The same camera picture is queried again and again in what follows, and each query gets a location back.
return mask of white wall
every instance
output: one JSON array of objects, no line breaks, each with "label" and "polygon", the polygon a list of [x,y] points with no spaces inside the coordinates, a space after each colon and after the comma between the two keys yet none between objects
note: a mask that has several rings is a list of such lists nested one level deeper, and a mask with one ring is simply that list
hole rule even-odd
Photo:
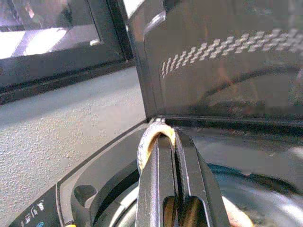
[{"label": "white wall", "polygon": [[136,68],[0,106],[0,226],[144,119]]}]

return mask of window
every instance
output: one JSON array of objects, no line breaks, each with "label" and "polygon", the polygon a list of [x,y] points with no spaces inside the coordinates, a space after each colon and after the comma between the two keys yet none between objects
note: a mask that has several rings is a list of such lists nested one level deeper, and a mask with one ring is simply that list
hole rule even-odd
[{"label": "window", "polygon": [[125,61],[115,20],[106,0],[0,0],[0,93]]}]

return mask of window frame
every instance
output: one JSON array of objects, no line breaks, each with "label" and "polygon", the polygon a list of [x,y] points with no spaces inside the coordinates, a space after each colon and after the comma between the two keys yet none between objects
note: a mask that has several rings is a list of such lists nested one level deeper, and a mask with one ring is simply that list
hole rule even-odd
[{"label": "window frame", "polygon": [[123,2],[85,1],[103,44],[0,60],[0,104],[134,66]]}]

